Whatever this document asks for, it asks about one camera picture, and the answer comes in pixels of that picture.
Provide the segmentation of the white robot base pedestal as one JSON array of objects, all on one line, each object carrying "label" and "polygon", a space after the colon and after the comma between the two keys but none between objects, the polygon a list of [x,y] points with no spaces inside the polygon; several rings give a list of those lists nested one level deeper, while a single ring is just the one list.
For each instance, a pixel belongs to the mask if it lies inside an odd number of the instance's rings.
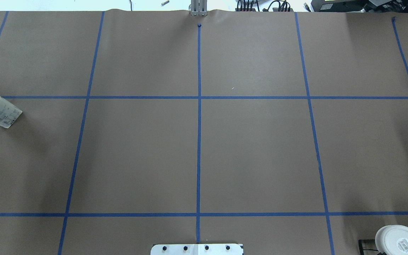
[{"label": "white robot base pedestal", "polygon": [[242,244],[162,244],[154,245],[151,255],[243,255]]}]

